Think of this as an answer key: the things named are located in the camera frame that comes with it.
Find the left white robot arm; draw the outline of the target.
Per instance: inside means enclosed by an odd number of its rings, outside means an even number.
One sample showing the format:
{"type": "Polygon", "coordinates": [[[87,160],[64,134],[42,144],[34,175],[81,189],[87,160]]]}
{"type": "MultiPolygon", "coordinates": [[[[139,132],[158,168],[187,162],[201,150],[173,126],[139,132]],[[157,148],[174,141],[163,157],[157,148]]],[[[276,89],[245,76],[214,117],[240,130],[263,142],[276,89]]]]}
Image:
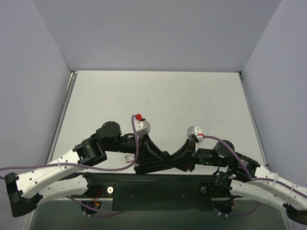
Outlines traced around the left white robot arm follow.
{"type": "Polygon", "coordinates": [[[82,203],[84,211],[96,213],[102,204],[97,199],[103,194],[111,197],[114,188],[101,185],[93,173],[83,172],[85,169],[120,172],[133,167],[137,174],[171,169],[169,153],[161,151],[149,138],[149,123],[133,117],[131,124],[133,132],[123,135],[118,123],[106,122],[89,138],[50,163],[30,167],[29,172],[5,175],[12,216],[24,216],[47,201],[67,196],[90,198],[90,203],[82,203]],[[98,164],[107,160],[107,152],[130,153],[133,160],[121,168],[99,168],[98,164]]]}

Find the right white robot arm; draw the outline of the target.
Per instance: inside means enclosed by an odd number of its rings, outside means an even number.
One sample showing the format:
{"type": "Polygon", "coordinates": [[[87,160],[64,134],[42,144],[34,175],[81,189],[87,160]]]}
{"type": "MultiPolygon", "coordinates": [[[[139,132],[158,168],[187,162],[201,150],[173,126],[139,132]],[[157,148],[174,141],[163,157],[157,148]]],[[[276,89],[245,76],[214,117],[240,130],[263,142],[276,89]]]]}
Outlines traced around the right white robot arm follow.
{"type": "Polygon", "coordinates": [[[225,196],[253,199],[284,210],[287,217],[299,224],[307,223],[307,189],[292,183],[245,155],[235,152],[231,143],[199,133],[188,138],[180,150],[168,156],[165,164],[181,171],[194,166],[226,168],[218,172],[215,192],[225,196]]]}

